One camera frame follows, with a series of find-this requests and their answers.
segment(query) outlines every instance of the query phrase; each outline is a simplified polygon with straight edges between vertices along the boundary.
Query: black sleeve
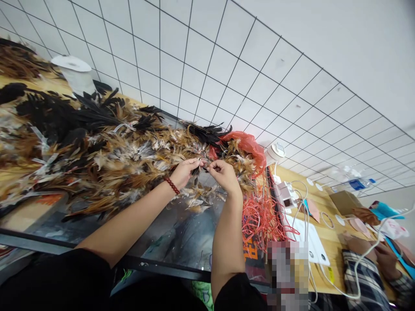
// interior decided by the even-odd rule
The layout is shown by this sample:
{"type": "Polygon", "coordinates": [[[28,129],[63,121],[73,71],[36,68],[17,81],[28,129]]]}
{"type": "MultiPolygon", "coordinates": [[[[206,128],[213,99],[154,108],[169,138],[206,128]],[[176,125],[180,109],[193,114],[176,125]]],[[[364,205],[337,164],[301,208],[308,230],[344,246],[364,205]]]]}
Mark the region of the black sleeve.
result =
{"type": "Polygon", "coordinates": [[[76,249],[20,272],[0,287],[0,310],[108,308],[112,272],[98,255],[76,249]]]}
{"type": "Polygon", "coordinates": [[[232,277],[220,290],[215,301],[215,311],[267,310],[267,303],[259,291],[251,286],[246,273],[232,277]]]}

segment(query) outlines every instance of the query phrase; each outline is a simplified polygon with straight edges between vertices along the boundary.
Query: plastic bottle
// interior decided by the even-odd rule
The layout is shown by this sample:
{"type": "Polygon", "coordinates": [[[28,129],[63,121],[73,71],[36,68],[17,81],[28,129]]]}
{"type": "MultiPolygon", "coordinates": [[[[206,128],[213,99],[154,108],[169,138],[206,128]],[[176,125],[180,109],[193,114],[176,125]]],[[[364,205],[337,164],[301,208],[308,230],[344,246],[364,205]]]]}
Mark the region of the plastic bottle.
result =
{"type": "Polygon", "coordinates": [[[352,180],[349,180],[348,182],[344,184],[340,184],[337,186],[333,186],[332,190],[334,192],[341,191],[341,190],[362,190],[370,187],[370,185],[374,184],[376,180],[370,178],[370,179],[363,179],[363,178],[355,178],[352,180]]]}

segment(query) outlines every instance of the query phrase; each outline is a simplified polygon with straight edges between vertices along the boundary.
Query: wire grid wall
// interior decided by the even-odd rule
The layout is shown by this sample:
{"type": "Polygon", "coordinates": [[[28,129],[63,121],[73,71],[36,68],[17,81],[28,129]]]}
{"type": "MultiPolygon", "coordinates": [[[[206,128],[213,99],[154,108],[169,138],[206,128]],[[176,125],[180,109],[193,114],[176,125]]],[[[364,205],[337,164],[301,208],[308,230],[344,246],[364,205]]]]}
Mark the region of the wire grid wall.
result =
{"type": "Polygon", "coordinates": [[[353,166],[376,186],[415,184],[415,142],[232,0],[0,0],[0,35],[50,60],[71,54],[94,79],[201,126],[233,126],[281,166],[325,184],[353,166]]]}

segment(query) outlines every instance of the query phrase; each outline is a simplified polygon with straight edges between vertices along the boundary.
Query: plaid shirt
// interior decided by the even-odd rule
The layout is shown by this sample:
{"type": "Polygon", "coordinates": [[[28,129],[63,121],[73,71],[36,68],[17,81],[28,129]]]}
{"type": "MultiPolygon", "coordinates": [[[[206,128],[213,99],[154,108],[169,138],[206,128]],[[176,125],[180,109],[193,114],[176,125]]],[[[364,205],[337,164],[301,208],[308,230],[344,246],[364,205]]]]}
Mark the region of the plaid shirt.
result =
{"type": "MultiPolygon", "coordinates": [[[[359,259],[359,255],[343,250],[345,262],[345,285],[347,293],[357,295],[356,278],[354,275],[354,265],[359,259]]],[[[318,294],[317,303],[311,304],[316,294],[309,293],[309,309],[315,311],[337,311],[337,310],[356,310],[356,311],[377,311],[392,310],[388,298],[384,292],[382,280],[376,265],[369,259],[363,258],[358,266],[358,278],[361,289],[361,298],[353,300],[343,295],[318,294]]],[[[398,293],[397,305],[407,308],[411,302],[413,292],[413,281],[405,275],[396,281],[390,282],[391,286],[398,293]]]]}

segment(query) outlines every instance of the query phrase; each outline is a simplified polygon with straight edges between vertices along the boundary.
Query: black shirt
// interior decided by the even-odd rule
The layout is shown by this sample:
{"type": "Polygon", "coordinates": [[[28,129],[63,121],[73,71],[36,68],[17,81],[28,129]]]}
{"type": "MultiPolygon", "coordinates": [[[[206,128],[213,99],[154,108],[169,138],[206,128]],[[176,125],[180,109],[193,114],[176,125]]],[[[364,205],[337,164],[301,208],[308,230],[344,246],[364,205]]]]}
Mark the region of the black shirt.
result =
{"type": "MultiPolygon", "coordinates": [[[[113,272],[94,253],[76,249],[24,270],[0,287],[0,310],[206,310],[180,279],[160,276],[137,282],[110,297],[113,272]]],[[[266,310],[245,273],[231,278],[215,302],[219,310],[266,310]]]]}

